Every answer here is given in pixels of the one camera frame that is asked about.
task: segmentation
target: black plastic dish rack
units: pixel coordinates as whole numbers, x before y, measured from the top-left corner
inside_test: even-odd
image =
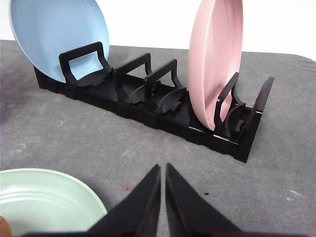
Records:
[[[95,51],[103,69],[77,80],[71,72],[69,61]],[[121,117],[139,121],[146,126],[170,132],[187,141],[232,155],[245,163],[274,81],[274,78],[269,78],[263,84],[252,109],[246,107],[236,94],[236,73],[217,99],[215,129],[211,131],[195,116],[189,92],[177,78],[176,59],[152,71],[151,56],[147,53],[114,69],[104,57],[102,43],[96,42],[62,53],[59,60],[66,83],[51,79],[35,68],[40,88],[89,103]],[[143,64],[147,74],[144,79],[128,74]],[[169,72],[174,87],[159,81]],[[233,100],[226,119],[222,121],[221,106],[229,93],[232,94]]]

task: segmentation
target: light pink plate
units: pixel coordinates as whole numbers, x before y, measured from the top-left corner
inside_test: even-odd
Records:
[[[242,0],[202,0],[189,51],[189,89],[199,121],[214,130],[216,101],[232,76],[239,72],[242,45]],[[224,120],[232,97],[222,105]]]

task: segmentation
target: gray surface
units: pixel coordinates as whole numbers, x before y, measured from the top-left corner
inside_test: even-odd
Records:
[[[187,85],[187,50],[112,46],[109,62],[118,66],[147,51],[154,69],[177,58],[179,78]],[[135,186],[156,163],[172,162],[243,230],[316,237],[316,63],[295,55],[244,53],[237,87],[241,99],[252,106],[269,76],[276,81],[243,164],[39,89],[17,44],[2,41],[1,169],[40,167],[71,174],[111,209],[127,195],[125,185]],[[164,202],[158,236],[169,236]]]

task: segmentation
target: green bowl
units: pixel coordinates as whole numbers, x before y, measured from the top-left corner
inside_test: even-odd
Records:
[[[84,232],[107,214],[80,180],[53,170],[12,169],[0,172],[0,215],[12,235],[34,232]]]

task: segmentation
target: white background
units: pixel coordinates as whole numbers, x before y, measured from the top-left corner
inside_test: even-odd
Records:
[[[1,35],[13,40],[9,0]],[[112,45],[189,48],[199,0],[97,0]],[[316,0],[243,0],[243,51],[291,53],[316,61]]]

